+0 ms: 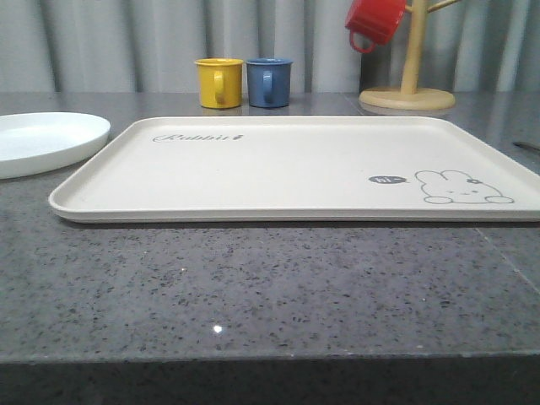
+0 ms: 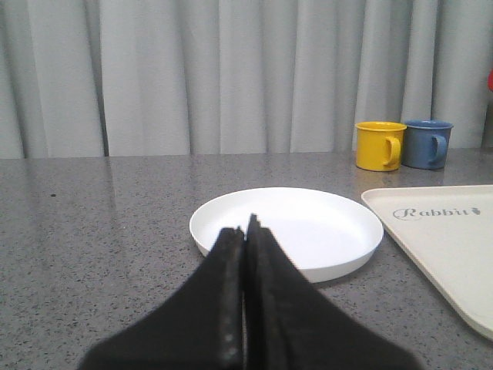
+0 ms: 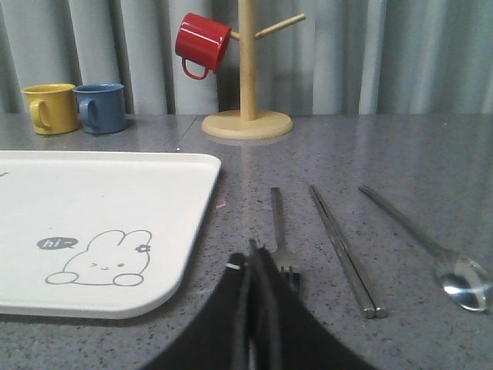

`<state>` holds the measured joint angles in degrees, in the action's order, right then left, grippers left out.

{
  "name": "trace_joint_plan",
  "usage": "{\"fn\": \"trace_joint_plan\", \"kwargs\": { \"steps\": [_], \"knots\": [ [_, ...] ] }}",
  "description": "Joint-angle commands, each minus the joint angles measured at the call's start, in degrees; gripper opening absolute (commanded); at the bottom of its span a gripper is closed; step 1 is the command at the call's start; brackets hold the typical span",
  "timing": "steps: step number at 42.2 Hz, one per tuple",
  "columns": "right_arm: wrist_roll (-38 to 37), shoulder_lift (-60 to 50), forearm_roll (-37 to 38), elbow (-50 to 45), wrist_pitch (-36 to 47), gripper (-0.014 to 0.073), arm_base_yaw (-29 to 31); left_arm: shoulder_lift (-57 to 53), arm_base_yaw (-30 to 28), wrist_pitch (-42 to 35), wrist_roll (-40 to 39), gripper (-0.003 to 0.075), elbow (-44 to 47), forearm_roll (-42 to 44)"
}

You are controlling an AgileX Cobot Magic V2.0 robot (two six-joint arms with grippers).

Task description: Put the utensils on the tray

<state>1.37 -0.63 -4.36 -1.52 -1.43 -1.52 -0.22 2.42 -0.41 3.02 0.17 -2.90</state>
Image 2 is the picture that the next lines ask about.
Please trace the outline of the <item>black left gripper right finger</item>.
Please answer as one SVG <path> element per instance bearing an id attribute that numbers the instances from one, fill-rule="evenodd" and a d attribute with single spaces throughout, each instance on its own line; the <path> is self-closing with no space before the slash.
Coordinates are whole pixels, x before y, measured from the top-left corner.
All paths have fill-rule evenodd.
<path id="1" fill-rule="evenodd" d="M 248 369 L 419 369 L 418 360 L 329 302 L 251 215 L 245 246 Z"/>

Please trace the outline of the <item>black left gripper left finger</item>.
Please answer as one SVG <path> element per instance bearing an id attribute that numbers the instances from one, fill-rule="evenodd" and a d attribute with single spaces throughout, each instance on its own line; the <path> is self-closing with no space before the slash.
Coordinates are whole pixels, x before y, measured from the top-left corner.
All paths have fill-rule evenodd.
<path id="1" fill-rule="evenodd" d="M 213 249 L 164 304 L 94 346 L 81 369 L 241 369 L 243 242 L 223 228 Z"/>

